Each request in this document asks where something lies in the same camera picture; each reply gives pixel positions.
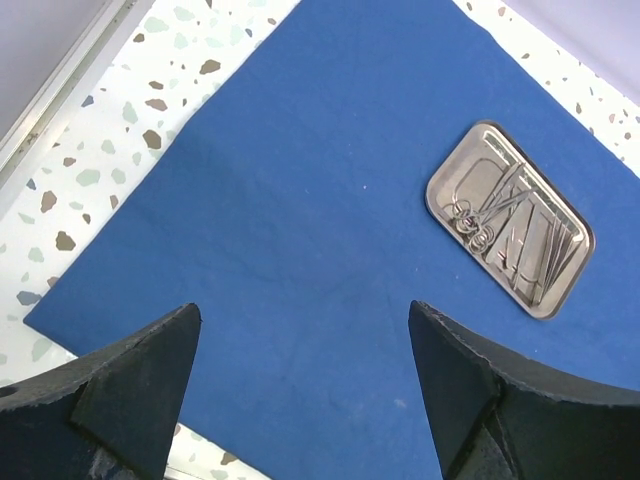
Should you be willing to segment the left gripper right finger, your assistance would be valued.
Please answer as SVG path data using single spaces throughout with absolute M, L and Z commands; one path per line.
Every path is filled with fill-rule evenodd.
M 424 302 L 408 325 L 443 478 L 638 478 L 638 392 L 529 359 Z

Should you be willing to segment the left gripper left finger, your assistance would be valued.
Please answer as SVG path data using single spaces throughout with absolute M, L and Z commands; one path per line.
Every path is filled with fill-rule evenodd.
M 4 479 L 161 479 L 201 330 L 186 304 L 1 389 Z

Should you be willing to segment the steel ring-handled forceps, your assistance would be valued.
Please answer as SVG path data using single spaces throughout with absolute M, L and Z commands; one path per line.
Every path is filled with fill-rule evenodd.
M 523 171 L 522 163 L 510 166 L 480 207 L 473 207 L 470 200 L 459 199 L 456 193 L 452 195 L 451 224 L 466 238 L 466 245 L 473 254 L 485 253 L 494 242 L 496 233 L 491 221 L 504 211 L 512 215 L 528 195 L 527 192 L 513 193 Z

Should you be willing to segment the steel pointed tweezers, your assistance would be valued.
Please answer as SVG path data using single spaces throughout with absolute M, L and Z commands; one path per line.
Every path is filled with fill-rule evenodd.
M 555 234 L 555 243 L 551 254 L 551 261 L 549 264 L 544 296 L 547 294 L 548 290 L 557 279 L 565 257 L 569 253 L 569 250 L 573 244 L 574 229 L 566 220 L 560 220 L 560 222 L 561 225 Z
M 538 280 L 537 280 L 536 287 L 534 290 L 534 295 L 533 295 L 534 306 L 538 306 L 541 303 L 541 300 L 544 296 L 545 284 L 546 284 L 547 274 L 549 270 L 549 264 L 551 261 L 551 254 L 552 254 L 552 250 L 554 248 L 554 243 L 555 243 L 555 234 L 556 234 L 556 231 L 559 229 L 560 225 L 561 225 L 561 222 L 558 216 L 555 216 L 553 218 L 553 221 L 549 223 L 549 226 L 547 229 L 547 233 L 545 236 L 544 251 L 543 251 L 543 255 L 540 262 Z

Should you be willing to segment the steel instrument tray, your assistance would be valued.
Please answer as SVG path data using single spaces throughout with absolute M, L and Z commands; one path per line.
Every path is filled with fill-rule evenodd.
M 456 193 L 459 199 L 470 200 L 473 207 L 480 207 L 502 174 L 517 163 L 525 165 L 525 172 L 520 175 L 514 193 L 534 187 L 537 191 L 522 201 L 512 215 L 504 211 L 492 220 L 491 226 L 496 233 L 494 242 L 485 253 L 473 254 L 466 245 L 466 238 L 451 224 L 452 195 Z M 424 199 L 433 218 L 521 308 L 537 320 L 549 320 L 559 312 L 595 250 L 595 236 L 584 217 L 508 133 L 493 121 L 479 121 L 464 134 L 428 181 Z M 539 208 L 539 216 L 533 230 L 533 244 L 521 269 L 518 289 L 512 291 L 509 286 L 511 272 L 504 271 L 507 236 L 511 228 L 515 227 L 518 238 L 516 250 L 519 250 L 527 217 L 534 205 Z M 555 216 L 566 220 L 574 229 L 573 244 L 557 279 L 541 303 L 534 306 L 533 295 L 545 236 L 549 223 Z

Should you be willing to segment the blue surgical cloth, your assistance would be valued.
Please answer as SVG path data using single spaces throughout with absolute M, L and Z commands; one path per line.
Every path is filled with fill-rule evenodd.
M 531 317 L 425 188 L 499 124 L 595 250 Z M 189 120 L 27 317 L 76 354 L 185 303 L 182 421 L 275 479 L 442 479 L 412 302 L 554 369 L 639 391 L 639 181 L 450 1 L 304 1 Z

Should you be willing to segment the steel surgical scissors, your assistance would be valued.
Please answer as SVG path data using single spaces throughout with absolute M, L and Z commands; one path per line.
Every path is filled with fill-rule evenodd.
M 514 193 L 520 175 L 525 172 L 525 165 L 511 165 L 500 177 L 480 207 L 473 207 L 470 200 L 454 197 L 452 204 L 452 225 L 463 235 L 480 234 L 484 226 L 504 210 L 515 209 L 537 188 L 529 188 Z

